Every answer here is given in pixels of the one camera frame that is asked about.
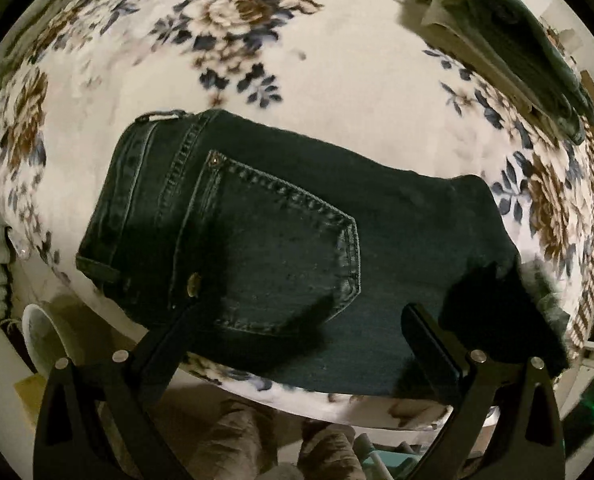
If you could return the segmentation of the dark green folded blanket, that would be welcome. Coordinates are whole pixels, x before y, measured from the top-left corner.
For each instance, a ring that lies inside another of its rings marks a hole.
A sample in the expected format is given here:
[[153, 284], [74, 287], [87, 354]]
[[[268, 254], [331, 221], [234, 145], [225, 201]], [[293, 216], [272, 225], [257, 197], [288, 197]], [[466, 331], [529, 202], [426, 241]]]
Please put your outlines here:
[[448, 30], [483, 58], [540, 128], [585, 142], [594, 103], [521, 0], [429, 0], [423, 23]]

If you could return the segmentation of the dark blue denim jeans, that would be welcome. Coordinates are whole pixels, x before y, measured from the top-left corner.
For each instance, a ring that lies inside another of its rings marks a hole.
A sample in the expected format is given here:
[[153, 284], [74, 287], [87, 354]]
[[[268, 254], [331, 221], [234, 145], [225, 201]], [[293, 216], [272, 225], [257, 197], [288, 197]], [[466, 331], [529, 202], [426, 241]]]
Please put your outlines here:
[[190, 352], [324, 393], [427, 396], [401, 333], [419, 304], [470, 350], [567, 368], [567, 316], [532, 297], [483, 179], [388, 168], [208, 110], [122, 134], [76, 266]]

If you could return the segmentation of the floral bed blanket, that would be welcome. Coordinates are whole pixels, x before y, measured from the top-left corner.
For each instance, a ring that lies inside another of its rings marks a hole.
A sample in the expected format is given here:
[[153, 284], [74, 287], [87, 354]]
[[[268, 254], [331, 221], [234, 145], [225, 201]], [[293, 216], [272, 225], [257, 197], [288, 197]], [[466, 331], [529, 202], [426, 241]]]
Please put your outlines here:
[[219, 108], [427, 176], [476, 174], [525, 261], [549, 275], [578, 358], [594, 315], [594, 140], [575, 145], [527, 84], [431, 0], [35, 0], [0, 43], [0, 211], [120, 332], [74, 266], [121, 133]]

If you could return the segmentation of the teal drying rack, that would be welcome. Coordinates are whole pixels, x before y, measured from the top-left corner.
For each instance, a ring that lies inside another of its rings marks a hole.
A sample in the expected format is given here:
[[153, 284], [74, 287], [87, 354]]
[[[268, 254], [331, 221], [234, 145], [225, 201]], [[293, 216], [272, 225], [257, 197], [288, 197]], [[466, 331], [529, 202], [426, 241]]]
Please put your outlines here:
[[389, 450], [378, 448], [367, 434], [359, 434], [353, 442], [363, 474], [367, 480], [408, 479], [421, 460], [421, 455], [408, 444]]

